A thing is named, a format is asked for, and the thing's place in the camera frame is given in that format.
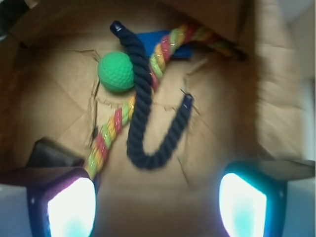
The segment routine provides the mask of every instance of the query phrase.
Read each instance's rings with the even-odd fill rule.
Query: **glowing light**
[[[231,237],[264,235],[267,196],[233,173],[221,181],[219,206],[222,221]]]
[[[52,237],[88,237],[96,211],[96,194],[92,181],[79,178],[48,202]]]

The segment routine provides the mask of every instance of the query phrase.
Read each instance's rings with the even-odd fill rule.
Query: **dimpled ball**
[[[109,91],[125,92],[134,86],[133,64],[122,52],[105,55],[98,65],[101,84]]]

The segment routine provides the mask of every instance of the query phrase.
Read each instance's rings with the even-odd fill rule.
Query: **brown paper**
[[[136,33],[197,20],[238,43],[248,59],[195,45],[191,59],[168,63],[145,151],[159,147],[182,91],[195,99],[189,126],[167,165],[154,171],[131,163],[129,126],[123,129],[101,172],[93,236],[224,236],[217,194],[225,166],[256,160],[262,150],[302,153],[295,51],[275,0],[41,1],[0,43],[0,172],[22,167],[43,136],[88,156],[94,127],[134,93],[113,94],[98,83],[100,58],[124,51],[109,30],[114,20]]]

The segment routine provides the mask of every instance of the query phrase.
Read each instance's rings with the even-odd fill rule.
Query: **dark object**
[[[81,167],[24,168],[0,175],[0,184],[27,188],[32,235],[49,237],[48,202],[79,178],[89,179]]]
[[[121,22],[113,22],[110,30],[119,38],[120,43],[126,47],[134,70],[136,96],[134,114],[128,132],[127,155],[139,168],[155,169],[162,167],[177,147],[182,132],[188,124],[193,97],[189,94],[185,95],[159,150],[152,156],[145,154],[143,139],[152,104],[152,77],[149,70],[149,59],[143,43]]]
[[[31,157],[26,167],[70,167],[82,166],[84,158],[48,138],[35,142]]]
[[[285,222],[286,214],[296,216],[296,219],[300,217],[297,216],[297,212],[292,212],[292,199],[289,201],[293,189],[291,184],[298,180],[315,178],[315,162],[311,160],[238,161],[227,166],[225,174],[228,173],[238,175],[267,196],[264,236],[277,237],[283,236],[283,231],[288,229],[288,224]]]
[[[29,10],[23,0],[4,0],[0,3],[0,38],[5,37],[19,18]]]

